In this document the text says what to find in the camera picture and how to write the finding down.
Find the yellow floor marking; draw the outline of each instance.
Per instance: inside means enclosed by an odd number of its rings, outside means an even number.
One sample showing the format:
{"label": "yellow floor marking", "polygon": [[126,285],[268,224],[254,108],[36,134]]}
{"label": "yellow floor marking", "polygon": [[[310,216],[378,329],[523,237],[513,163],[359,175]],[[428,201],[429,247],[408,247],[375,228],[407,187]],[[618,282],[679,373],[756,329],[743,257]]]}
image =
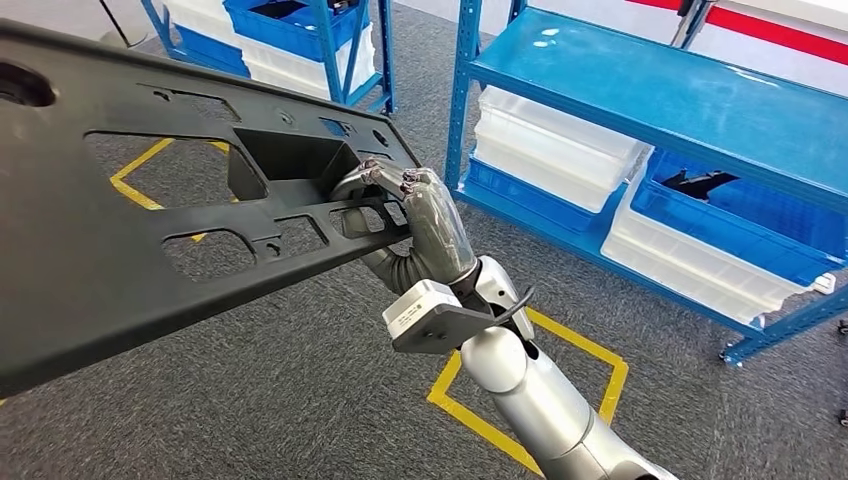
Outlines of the yellow floor marking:
{"label": "yellow floor marking", "polygon": [[[153,201],[153,199],[151,199],[147,195],[145,195],[145,194],[139,192],[138,190],[132,188],[126,182],[124,182],[123,179],[124,179],[124,177],[126,177],[127,175],[132,173],[135,169],[137,169],[142,164],[144,164],[144,162],[153,158],[157,153],[161,152],[162,149],[164,149],[165,147],[167,147],[168,145],[170,145],[173,142],[174,142],[173,138],[163,138],[162,140],[159,140],[158,142],[153,144],[152,147],[147,149],[146,152],[142,153],[138,158],[136,158],[135,160],[133,160],[132,162],[127,164],[124,168],[119,170],[118,173],[112,175],[112,177],[109,180],[112,182],[112,185],[115,187],[115,189],[118,190],[119,192],[121,192],[122,194],[124,194],[124,196],[126,196],[127,198],[129,198],[133,202],[141,205],[142,207],[144,207],[148,210],[162,210],[162,209],[164,209],[165,207],[163,207],[162,205],[159,205],[158,203]],[[211,145],[214,145],[215,147],[217,147],[218,149],[220,149],[221,151],[223,151],[225,153],[230,151],[230,145],[226,142],[209,142],[209,143]],[[197,235],[192,235],[191,239],[194,240],[195,242],[199,242],[199,241],[203,240],[203,237],[205,237],[205,236],[206,236],[205,233],[199,233]]]}
{"label": "yellow floor marking", "polygon": [[[618,406],[618,399],[621,397],[621,391],[624,388],[624,382],[627,379],[628,366],[622,358],[579,333],[551,320],[541,313],[527,308],[527,316],[536,325],[550,331],[554,335],[562,338],[566,342],[575,345],[589,355],[592,355],[599,360],[606,362],[613,367],[610,375],[609,384],[607,384],[604,392],[604,399],[601,402],[601,407],[598,410],[598,415],[607,424],[612,422],[615,409]],[[459,374],[459,368],[462,365],[462,360],[458,352],[454,352],[450,360],[448,360],[445,368],[439,374],[439,378],[433,383],[430,393],[427,395],[427,400],[436,404],[442,410],[459,420],[460,423],[470,428],[472,431],[485,438],[489,443],[520,462],[522,465],[533,471],[537,475],[542,475],[539,466],[533,460],[533,457],[527,453],[521,444],[510,438],[505,433],[495,428],[492,424],[486,422],[474,412],[461,405],[456,400],[448,395],[448,388]]]}
{"label": "yellow floor marking", "polygon": [[141,164],[153,158],[154,155],[162,151],[163,148],[170,145],[173,141],[173,138],[163,138],[162,140],[159,140],[158,142],[153,144],[153,146],[150,147],[146,152],[142,153],[141,156],[127,164],[127,166],[119,170],[118,173],[112,175],[112,180],[123,179],[124,177],[132,173],[133,170],[140,167]]}
{"label": "yellow floor marking", "polygon": [[212,145],[221,149],[222,152],[228,153],[230,151],[230,144],[227,142],[209,142]]}

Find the robotic arm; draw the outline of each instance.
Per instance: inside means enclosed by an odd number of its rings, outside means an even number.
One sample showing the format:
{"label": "robotic arm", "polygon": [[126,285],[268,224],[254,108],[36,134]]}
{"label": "robotic arm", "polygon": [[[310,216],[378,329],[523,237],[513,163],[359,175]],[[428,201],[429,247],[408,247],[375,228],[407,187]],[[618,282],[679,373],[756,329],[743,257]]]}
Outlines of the robotic arm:
{"label": "robotic arm", "polygon": [[[388,248],[363,257],[400,298],[383,312],[399,352],[459,349],[462,366],[547,478],[674,479],[624,443],[533,342],[519,296],[491,257],[475,257],[456,205],[428,168],[402,170],[371,158],[336,187],[336,200],[377,185],[402,203],[413,235],[408,256]],[[358,209],[344,214],[348,234],[367,232]]]}

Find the blue shelf rack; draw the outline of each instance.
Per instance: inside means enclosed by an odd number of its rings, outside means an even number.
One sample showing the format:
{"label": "blue shelf rack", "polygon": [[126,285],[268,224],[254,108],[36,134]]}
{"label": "blue shelf rack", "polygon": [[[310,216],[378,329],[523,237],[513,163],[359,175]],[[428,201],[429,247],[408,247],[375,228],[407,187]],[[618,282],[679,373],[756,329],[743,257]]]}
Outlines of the blue shelf rack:
{"label": "blue shelf rack", "polygon": [[[374,88],[380,86],[382,95],[367,106],[369,112],[382,112],[391,114],[396,111],[395,106],[395,86],[394,86],[394,63],[392,52],[392,16],[391,16],[391,0],[377,0],[377,10],[380,22],[381,32],[381,47],[382,61],[380,71],[371,76],[362,86],[354,91],[351,91],[351,79],[353,78],[353,67],[356,65],[356,54],[359,51],[360,35],[353,35],[353,44],[348,57],[347,70],[345,73],[345,82],[342,83],[339,79],[339,67],[336,64],[336,39],[334,39],[332,19],[330,18],[329,9],[327,8],[326,0],[300,0],[302,3],[309,4],[312,9],[315,27],[318,35],[321,51],[323,55],[324,70],[327,75],[327,86],[330,91],[330,99],[336,103],[343,105],[356,105]],[[165,52],[174,60],[188,62],[201,67],[221,70],[220,65],[191,54],[182,44],[175,44],[171,40],[170,32],[170,13],[167,7],[163,7],[163,15],[159,16],[156,8],[153,6],[153,0],[141,0],[147,16],[150,18],[159,40],[165,48]],[[359,25],[359,30],[362,30],[364,22],[368,19],[367,9],[369,2],[361,0],[355,7],[356,25]]]}
{"label": "blue shelf rack", "polygon": [[575,233],[465,182],[460,171],[468,91],[477,81],[848,214],[848,99],[528,7],[525,0],[513,0],[506,29],[480,52],[481,3],[460,2],[445,164],[457,199],[740,333],[744,338],[721,354],[728,363],[848,311],[843,288],[765,328],[736,322],[600,254],[623,186]]}

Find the red stripe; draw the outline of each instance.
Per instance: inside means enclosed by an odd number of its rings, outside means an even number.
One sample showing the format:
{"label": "red stripe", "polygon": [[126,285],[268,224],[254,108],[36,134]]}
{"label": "red stripe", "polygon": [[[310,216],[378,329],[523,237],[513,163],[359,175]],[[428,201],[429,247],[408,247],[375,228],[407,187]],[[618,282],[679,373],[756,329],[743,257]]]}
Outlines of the red stripe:
{"label": "red stripe", "polygon": [[[677,10],[680,0],[627,0],[632,3],[651,7]],[[749,37],[759,38],[777,45],[815,55],[827,60],[848,65],[848,45],[819,37],[811,33],[796,30],[784,25],[772,23],[760,18],[715,7],[707,17],[707,23],[717,27],[739,32]]]}

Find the panel hole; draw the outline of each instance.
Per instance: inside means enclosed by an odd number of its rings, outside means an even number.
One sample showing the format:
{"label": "panel hole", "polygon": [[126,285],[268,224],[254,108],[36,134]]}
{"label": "panel hole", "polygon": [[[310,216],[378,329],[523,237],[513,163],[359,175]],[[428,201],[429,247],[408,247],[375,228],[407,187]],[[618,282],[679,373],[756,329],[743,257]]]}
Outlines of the panel hole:
{"label": "panel hole", "polygon": [[351,133],[356,133],[353,125],[347,122],[340,122],[332,118],[321,118],[321,123],[327,127],[327,130],[337,137],[349,137]]}
{"label": "panel hole", "polygon": [[330,213],[330,223],[332,223],[333,228],[335,228],[336,231],[342,234],[345,238],[358,238],[363,235],[367,235],[368,233],[382,232],[386,229],[383,217],[381,217],[380,214],[371,207],[360,207],[359,210],[362,211],[364,219],[356,215],[353,217],[354,221],[351,222],[350,228],[345,228],[343,214],[348,210],[335,210]]}
{"label": "panel hole", "polygon": [[233,107],[223,98],[200,95],[191,92],[179,92],[174,90],[176,99],[183,104],[190,105],[201,117],[211,120],[223,120],[225,122],[240,122]]}
{"label": "panel hole", "polygon": [[155,91],[153,92],[153,96],[155,96],[155,97],[159,97],[159,98],[161,98],[162,100],[165,100],[166,102],[170,102],[170,101],[171,101],[171,96],[170,96],[170,95],[168,95],[168,94],[167,94],[167,93],[165,93],[165,92],[159,91],[159,90],[155,90]]}
{"label": "panel hole", "polygon": [[390,162],[394,162],[392,157],[386,155],[385,153],[377,153],[377,152],[369,152],[367,150],[359,150],[357,153],[364,159],[369,159],[373,157],[377,157],[378,160],[388,160]]}
{"label": "panel hole", "polygon": [[308,217],[287,218],[275,222],[280,229],[280,258],[296,257],[320,250],[327,240]]}
{"label": "panel hole", "polygon": [[385,207],[386,211],[389,212],[389,216],[392,217],[395,225],[406,225],[406,214],[403,211],[403,207],[400,206],[400,203],[388,202],[384,204],[383,207]]}
{"label": "panel hole", "polygon": [[209,232],[178,237],[162,244],[174,270],[195,282],[226,277],[254,265],[253,253],[235,233]]}
{"label": "panel hole", "polygon": [[46,107],[56,101],[56,94],[50,82],[41,75],[0,62],[0,100],[28,107]]}
{"label": "panel hole", "polygon": [[372,130],[372,133],[374,134],[374,138],[376,138],[377,141],[380,142],[384,147],[389,146],[389,141],[386,140],[386,137],[384,137],[382,133],[378,132],[377,130]]}
{"label": "panel hole", "polygon": [[112,186],[150,210],[267,196],[241,152],[226,142],[103,133],[85,140]]}

